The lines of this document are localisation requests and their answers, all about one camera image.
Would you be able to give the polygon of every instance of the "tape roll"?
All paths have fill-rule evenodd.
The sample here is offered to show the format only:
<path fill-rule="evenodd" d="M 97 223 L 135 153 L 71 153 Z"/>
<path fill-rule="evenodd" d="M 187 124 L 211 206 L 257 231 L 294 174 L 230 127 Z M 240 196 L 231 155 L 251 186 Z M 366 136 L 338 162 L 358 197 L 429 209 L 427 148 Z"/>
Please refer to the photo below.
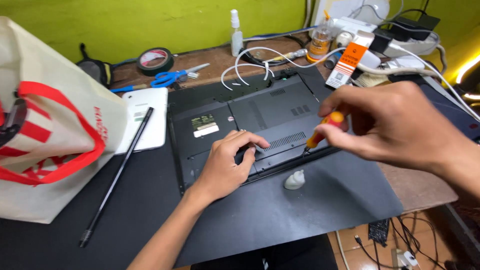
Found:
<path fill-rule="evenodd" d="M 155 76 L 169 71 L 173 66 L 173 56 L 167 48 L 151 48 L 144 51 L 137 59 L 137 67 L 144 75 Z"/>

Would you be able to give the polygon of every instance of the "spray bottle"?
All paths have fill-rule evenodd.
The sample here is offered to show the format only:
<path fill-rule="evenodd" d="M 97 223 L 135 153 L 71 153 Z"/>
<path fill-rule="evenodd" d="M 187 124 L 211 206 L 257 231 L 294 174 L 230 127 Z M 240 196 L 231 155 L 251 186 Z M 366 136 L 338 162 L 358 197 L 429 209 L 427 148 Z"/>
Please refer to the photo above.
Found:
<path fill-rule="evenodd" d="M 243 34 L 240 30 L 240 20 L 239 13 L 237 10 L 231 10 L 231 47 L 232 47 L 232 56 L 237 57 L 239 55 L 240 49 L 243 47 Z"/>
<path fill-rule="evenodd" d="M 312 33 L 312 42 L 307 54 L 307 60 L 310 63 L 317 62 L 328 53 L 330 42 L 332 41 L 333 20 L 325 12 L 325 18 Z"/>

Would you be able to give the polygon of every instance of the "scissors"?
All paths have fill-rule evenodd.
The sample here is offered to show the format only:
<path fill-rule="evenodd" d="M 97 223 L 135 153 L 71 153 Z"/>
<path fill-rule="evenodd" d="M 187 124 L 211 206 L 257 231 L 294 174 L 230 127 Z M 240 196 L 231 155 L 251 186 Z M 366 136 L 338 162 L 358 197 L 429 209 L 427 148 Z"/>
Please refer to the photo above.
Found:
<path fill-rule="evenodd" d="M 187 70 L 180 70 L 175 72 L 160 72 L 157 75 L 155 75 L 155 80 L 152 81 L 151 86 L 153 88 L 167 87 L 170 84 L 174 83 L 176 80 L 178 80 L 181 76 L 186 76 L 190 72 L 195 72 L 209 65 L 210 63 L 206 63 L 196 67 L 189 68 Z"/>

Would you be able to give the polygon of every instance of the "orange screwdriver handle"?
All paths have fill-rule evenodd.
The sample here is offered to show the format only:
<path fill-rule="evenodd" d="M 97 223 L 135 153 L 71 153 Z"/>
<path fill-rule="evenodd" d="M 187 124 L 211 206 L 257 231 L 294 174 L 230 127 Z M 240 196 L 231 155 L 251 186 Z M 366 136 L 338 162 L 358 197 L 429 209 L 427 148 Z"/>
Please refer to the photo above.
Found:
<path fill-rule="evenodd" d="M 325 116 L 320 122 L 320 124 L 331 124 L 336 127 L 340 127 L 340 124 L 343 122 L 344 119 L 345 117 L 341 112 L 334 111 L 329 115 Z M 315 131 L 313 135 L 307 140 L 307 147 L 315 148 L 317 147 L 319 142 L 323 141 L 323 139 L 325 139 L 325 136 Z"/>

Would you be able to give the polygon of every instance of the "black mat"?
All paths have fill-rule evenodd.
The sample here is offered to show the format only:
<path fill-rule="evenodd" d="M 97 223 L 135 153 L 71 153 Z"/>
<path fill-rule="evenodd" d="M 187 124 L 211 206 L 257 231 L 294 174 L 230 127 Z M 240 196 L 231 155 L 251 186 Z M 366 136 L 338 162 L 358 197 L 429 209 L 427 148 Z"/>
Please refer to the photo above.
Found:
<path fill-rule="evenodd" d="M 320 76 L 316 69 L 303 72 L 312 79 Z M 0 220 L 0 269 L 125 269 L 175 208 L 180 193 L 169 143 L 134 153 L 89 245 L 79 248 L 78 240 L 120 161 L 121 157 L 114 157 L 52 224 Z M 283 181 L 299 169 L 305 170 L 305 186 L 284 189 Z M 353 227 L 402 211 L 376 163 L 338 152 L 243 186 L 209 206 L 187 239 L 176 267 Z"/>

